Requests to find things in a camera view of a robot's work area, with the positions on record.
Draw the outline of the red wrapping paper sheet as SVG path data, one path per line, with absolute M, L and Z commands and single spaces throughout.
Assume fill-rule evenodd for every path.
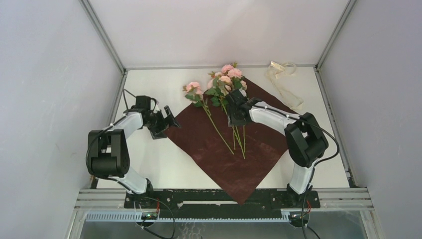
M 181 128 L 170 128 L 166 134 L 223 191 L 242 205 L 287 152 L 286 139 L 261 124 L 239 126 L 240 135 L 245 136 L 246 158 L 243 159 L 241 150 L 234 149 L 227 115 L 220 107 L 212 105 L 210 96 L 206 95 L 207 88 L 201 88 L 208 100 L 212 119 L 234 155 L 218 136 L 205 111 L 190 101 L 176 116 Z

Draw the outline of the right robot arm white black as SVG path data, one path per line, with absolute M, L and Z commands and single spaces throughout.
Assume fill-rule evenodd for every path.
M 287 185 L 288 202 L 293 207 L 301 207 L 312 190 L 315 167 L 339 155 L 340 146 L 336 138 L 322 128 L 311 113 L 291 114 L 259 98 L 249 99 L 246 92 L 240 89 L 232 91 L 225 98 L 228 102 L 229 126 L 254 122 L 285 137 L 288 153 L 294 162 L 293 174 Z

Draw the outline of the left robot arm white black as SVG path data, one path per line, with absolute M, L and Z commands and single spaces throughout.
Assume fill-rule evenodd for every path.
M 136 195 L 143 207 L 151 207 L 156 200 L 152 183 L 130 166 L 127 139 L 140 129 L 148 129 L 153 139 L 166 138 L 165 130 L 181 125 L 170 108 L 160 109 L 158 101 L 149 96 L 135 96 L 133 106 L 125 105 L 121 118 L 109 126 L 88 134 L 85 162 L 88 172 L 99 179 L 114 181 Z

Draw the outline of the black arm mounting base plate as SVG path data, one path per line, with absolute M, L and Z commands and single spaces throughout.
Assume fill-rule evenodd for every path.
M 285 189 L 256 189 L 242 204 L 222 189 L 164 189 L 143 195 L 127 193 L 124 208 L 151 210 L 162 219 L 280 219 L 283 210 L 308 212 L 321 207 L 317 191 L 295 196 Z

